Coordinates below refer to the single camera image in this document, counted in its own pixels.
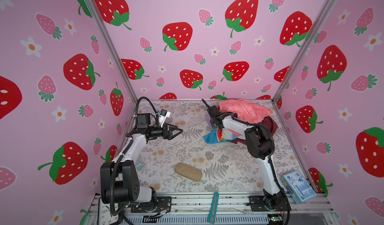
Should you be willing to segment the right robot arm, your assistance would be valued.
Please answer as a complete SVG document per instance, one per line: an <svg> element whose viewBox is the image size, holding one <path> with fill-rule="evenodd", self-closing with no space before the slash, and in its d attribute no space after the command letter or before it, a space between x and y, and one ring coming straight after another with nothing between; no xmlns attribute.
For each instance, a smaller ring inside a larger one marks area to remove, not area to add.
<svg viewBox="0 0 384 225"><path fill-rule="evenodd" d="M291 211L288 197L277 178L273 163L275 143L272 132L263 123L252 124L238 118L236 113L221 112L218 106L210 106L202 99L210 116L213 131L204 136L208 144L231 142L236 139L246 141L248 152L257 160L263 178L265 207L276 211L286 206Z"/></svg>

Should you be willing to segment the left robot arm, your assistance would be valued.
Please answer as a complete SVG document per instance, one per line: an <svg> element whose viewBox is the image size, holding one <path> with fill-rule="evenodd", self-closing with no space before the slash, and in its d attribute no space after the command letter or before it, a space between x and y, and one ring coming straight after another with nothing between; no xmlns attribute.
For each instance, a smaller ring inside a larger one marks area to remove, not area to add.
<svg viewBox="0 0 384 225"><path fill-rule="evenodd" d="M134 128L126 134L126 144L111 162L101 166L101 196L104 204L157 205L155 189L140 185L136 161L150 140L163 138L172 140L183 133L183 129L166 123L164 126Z"/></svg>

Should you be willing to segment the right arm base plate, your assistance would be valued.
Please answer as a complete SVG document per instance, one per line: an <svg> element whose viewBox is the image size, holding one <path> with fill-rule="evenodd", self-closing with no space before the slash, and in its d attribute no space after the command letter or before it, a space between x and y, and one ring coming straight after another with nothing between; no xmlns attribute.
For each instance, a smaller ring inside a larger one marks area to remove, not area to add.
<svg viewBox="0 0 384 225"><path fill-rule="evenodd" d="M290 212L287 198L282 196L249 196L248 205L253 212Z"/></svg>

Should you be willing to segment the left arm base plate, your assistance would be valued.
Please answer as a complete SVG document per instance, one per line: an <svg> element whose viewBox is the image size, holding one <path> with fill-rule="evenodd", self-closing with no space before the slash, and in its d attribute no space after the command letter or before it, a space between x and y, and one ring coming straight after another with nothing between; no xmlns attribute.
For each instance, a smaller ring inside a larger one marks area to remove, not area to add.
<svg viewBox="0 0 384 225"><path fill-rule="evenodd" d="M172 197L156 197L150 202L140 203L131 208L131 213L159 213L161 211L169 212L172 206Z"/></svg>

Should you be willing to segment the rainbow printed cloth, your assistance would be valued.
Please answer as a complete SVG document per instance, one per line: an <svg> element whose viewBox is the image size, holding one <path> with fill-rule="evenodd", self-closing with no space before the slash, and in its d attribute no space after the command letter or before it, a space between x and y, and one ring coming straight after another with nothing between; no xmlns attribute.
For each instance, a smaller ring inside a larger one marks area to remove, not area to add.
<svg viewBox="0 0 384 225"><path fill-rule="evenodd" d="M218 144L224 142L237 143L240 138L240 134L227 128L215 128L211 133L203 136L207 144Z"/></svg>

